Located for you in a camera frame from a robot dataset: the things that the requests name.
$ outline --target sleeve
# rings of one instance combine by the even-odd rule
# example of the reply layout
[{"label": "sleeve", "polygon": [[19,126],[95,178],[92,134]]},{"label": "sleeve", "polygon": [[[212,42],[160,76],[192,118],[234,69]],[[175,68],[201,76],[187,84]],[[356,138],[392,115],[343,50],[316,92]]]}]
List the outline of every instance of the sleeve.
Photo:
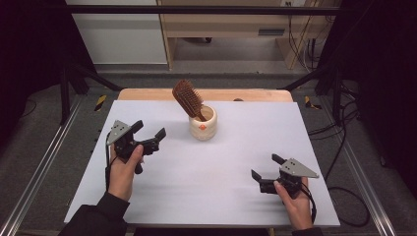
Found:
[{"label": "sleeve", "polygon": [[323,236],[323,232],[321,228],[314,227],[304,230],[292,231],[292,236]]},{"label": "sleeve", "polygon": [[127,223],[123,219],[123,215],[128,206],[128,202],[109,193],[104,193],[97,206],[80,206],[70,222],[59,233],[59,236],[124,236]]}]

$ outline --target human hand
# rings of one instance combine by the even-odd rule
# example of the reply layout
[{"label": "human hand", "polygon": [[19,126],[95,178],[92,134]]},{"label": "human hand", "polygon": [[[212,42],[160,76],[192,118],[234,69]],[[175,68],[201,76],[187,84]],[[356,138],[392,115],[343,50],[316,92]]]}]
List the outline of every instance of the human hand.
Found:
[{"label": "human hand", "polygon": [[[308,179],[302,177],[301,181],[308,187]],[[303,192],[300,191],[296,199],[291,199],[286,189],[279,184],[278,181],[273,181],[276,192],[281,197],[285,204],[291,225],[295,230],[303,230],[313,227],[312,216],[310,214],[310,199]]]},{"label": "human hand", "polygon": [[129,201],[132,196],[132,183],[135,173],[136,165],[143,159],[144,147],[137,146],[129,160],[125,163],[122,159],[116,156],[114,148],[111,147],[111,171],[110,171],[110,185],[108,193],[122,199]]}]

